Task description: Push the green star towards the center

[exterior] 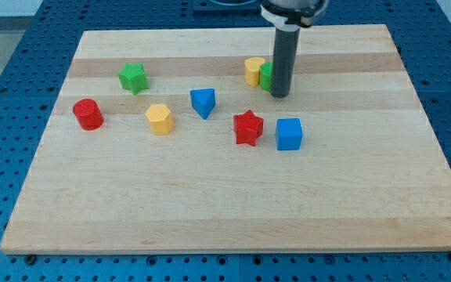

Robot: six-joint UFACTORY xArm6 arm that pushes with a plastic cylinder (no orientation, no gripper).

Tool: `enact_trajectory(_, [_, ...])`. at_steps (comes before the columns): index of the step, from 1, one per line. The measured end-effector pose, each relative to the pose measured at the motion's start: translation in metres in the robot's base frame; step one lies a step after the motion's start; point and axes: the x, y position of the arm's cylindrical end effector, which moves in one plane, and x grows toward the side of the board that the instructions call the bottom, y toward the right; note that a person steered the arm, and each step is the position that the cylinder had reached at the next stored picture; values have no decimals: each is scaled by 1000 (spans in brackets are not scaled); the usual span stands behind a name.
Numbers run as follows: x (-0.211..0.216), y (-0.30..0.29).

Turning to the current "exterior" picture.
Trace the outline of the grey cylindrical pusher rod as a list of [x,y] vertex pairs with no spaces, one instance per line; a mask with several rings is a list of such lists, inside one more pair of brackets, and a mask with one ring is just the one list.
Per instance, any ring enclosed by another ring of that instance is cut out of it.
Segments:
[[272,56],[270,94],[285,98],[290,93],[300,29],[282,31],[276,29]]

